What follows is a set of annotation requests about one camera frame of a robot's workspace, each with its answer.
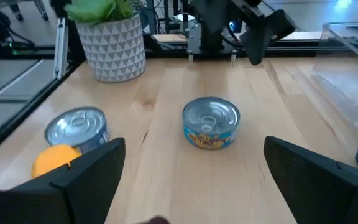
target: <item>transparent acrylic box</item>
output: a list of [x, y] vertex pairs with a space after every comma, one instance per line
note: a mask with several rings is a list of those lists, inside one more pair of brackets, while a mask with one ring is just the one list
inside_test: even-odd
[[323, 25], [313, 78], [358, 129], [358, 23]]

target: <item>floor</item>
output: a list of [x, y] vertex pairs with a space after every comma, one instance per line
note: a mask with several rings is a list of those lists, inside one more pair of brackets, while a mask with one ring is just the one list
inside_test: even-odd
[[[160, 0], [154, 0], [157, 6]], [[266, 0], [275, 9], [284, 9], [301, 31], [320, 31], [325, 22], [358, 22], [358, 0]], [[50, 20], [44, 21], [32, 2], [19, 4], [24, 22], [17, 21], [9, 8], [11, 28], [37, 45], [55, 43], [56, 18], [48, 0], [44, 1]], [[156, 8], [163, 17], [163, 3]], [[52, 61], [0, 60], [0, 125], [16, 114], [38, 91], [52, 80]]]

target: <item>pull tab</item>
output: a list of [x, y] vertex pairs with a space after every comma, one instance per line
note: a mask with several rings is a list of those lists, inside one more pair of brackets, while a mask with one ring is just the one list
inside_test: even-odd
[[216, 124], [216, 119], [212, 116], [205, 116], [201, 119], [201, 130], [205, 133], [211, 132]]
[[86, 111], [77, 111], [71, 119], [72, 126], [80, 126], [86, 121]]

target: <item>potted plant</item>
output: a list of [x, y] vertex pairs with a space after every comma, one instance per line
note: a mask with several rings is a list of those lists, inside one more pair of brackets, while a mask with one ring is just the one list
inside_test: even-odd
[[89, 66], [97, 80], [123, 82], [145, 68], [136, 0], [72, 0], [65, 10], [76, 22]]

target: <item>can label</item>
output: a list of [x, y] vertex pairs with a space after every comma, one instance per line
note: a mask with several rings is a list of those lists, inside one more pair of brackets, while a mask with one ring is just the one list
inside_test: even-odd
[[202, 147], [204, 149], [220, 149], [230, 145], [233, 142], [236, 132], [230, 131], [223, 134], [205, 134], [191, 130], [190, 128], [184, 128], [185, 136], [189, 142], [195, 146]]

